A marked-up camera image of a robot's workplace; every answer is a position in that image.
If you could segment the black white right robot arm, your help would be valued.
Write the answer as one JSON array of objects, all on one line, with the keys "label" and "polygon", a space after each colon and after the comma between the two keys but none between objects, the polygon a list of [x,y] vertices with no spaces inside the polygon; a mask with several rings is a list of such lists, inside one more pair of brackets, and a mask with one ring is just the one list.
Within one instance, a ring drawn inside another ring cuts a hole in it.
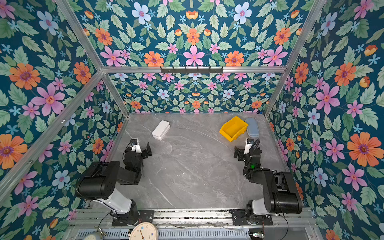
[{"label": "black white right robot arm", "polygon": [[230,210],[235,226],[271,226],[272,215],[300,214],[302,198],[291,172],[278,172],[261,167],[259,147],[249,150],[234,148],[234,158],[244,162],[243,175],[250,183],[262,187],[262,197],[250,200],[244,210]]}]

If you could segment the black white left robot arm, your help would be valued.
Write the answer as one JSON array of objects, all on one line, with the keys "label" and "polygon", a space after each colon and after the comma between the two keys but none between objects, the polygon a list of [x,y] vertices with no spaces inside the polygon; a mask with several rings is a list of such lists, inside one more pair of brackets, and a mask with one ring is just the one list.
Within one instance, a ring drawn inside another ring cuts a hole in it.
[{"label": "black white left robot arm", "polygon": [[76,185],[76,195],[88,201],[104,205],[111,211],[113,227],[128,227],[154,219],[153,210],[139,211],[134,200],[125,197],[116,185],[136,186],[142,178],[144,159],[152,156],[150,144],[141,149],[137,139],[131,140],[123,153],[123,163],[119,161],[92,163]]}]

